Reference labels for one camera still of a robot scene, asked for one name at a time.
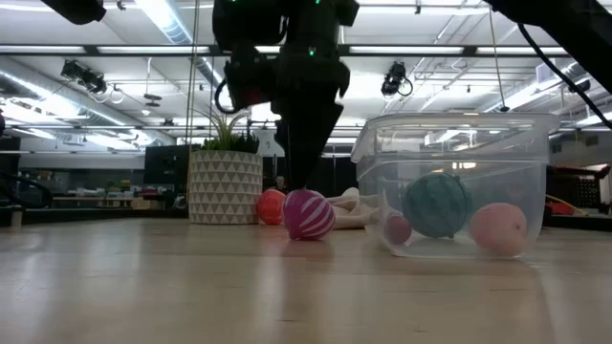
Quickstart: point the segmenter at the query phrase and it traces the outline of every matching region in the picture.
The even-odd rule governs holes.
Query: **teal ball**
[[[432,173],[408,186],[402,207],[417,232],[429,238],[453,238],[469,219],[471,200],[458,177]]]

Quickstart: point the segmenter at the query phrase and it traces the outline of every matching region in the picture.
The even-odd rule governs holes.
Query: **small purple ball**
[[[292,240],[318,240],[336,222],[332,205],[320,194],[300,189],[292,191],[283,203],[283,222]]]

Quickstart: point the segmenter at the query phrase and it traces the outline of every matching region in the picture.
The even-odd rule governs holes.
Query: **wooden floor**
[[[522,261],[394,258],[362,231],[183,220],[0,234],[0,343],[612,342],[612,235],[551,229]]]

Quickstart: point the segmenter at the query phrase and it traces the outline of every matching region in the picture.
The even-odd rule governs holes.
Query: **clear plastic container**
[[[395,255],[515,257],[542,225],[544,114],[400,114],[368,121],[352,152],[366,230]]]

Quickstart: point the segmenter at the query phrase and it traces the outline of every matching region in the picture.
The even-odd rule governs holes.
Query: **white geometric planter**
[[[203,225],[258,223],[263,160],[251,153],[197,151],[189,167],[189,219]]]

